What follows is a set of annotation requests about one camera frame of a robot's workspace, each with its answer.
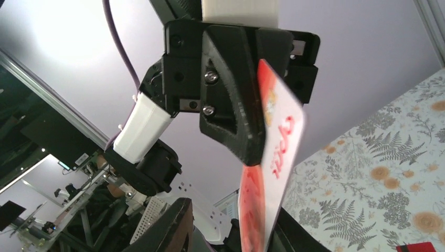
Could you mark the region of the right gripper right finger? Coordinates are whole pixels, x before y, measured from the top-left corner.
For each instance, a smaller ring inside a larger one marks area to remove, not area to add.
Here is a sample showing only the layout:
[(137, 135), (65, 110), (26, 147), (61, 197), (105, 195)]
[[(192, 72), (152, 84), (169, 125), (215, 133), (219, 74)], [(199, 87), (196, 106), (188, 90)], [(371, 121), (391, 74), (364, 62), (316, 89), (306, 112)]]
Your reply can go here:
[(281, 208), (271, 236), (271, 252), (330, 252), (330, 250)]

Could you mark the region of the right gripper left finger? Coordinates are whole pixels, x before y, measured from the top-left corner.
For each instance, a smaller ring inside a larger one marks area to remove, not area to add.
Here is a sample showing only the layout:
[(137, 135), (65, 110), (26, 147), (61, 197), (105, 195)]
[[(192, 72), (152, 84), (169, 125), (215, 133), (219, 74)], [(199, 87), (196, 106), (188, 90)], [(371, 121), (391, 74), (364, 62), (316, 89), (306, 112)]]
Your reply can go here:
[(193, 205), (178, 198), (167, 211), (123, 252), (182, 252), (192, 247)]

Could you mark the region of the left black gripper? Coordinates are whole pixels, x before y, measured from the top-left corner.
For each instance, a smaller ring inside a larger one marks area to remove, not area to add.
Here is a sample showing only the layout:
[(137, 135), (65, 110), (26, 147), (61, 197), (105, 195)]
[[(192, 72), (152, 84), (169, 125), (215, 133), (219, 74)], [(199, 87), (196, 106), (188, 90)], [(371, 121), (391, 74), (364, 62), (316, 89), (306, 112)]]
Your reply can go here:
[(164, 25), (165, 51), (140, 84), (141, 93), (168, 114), (200, 112), (201, 132), (243, 164), (260, 163), (265, 126), (259, 85), (261, 59), (303, 104), (318, 68), (320, 37), (304, 31), (178, 19)]

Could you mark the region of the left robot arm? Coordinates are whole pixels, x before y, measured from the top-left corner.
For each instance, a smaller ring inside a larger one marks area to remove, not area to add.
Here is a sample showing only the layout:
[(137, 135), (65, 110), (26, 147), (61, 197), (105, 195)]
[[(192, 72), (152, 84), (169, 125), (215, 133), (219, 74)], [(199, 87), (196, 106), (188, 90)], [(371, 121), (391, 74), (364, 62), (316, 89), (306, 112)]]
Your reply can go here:
[(165, 53), (139, 86), (131, 115), (105, 158), (137, 191), (171, 191), (181, 173), (177, 154), (160, 135), (180, 112), (199, 114), (201, 133), (242, 163), (260, 163), (266, 126), (259, 62), (265, 60), (302, 103), (318, 68), (316, 34), (178, 19), (164, 26)]

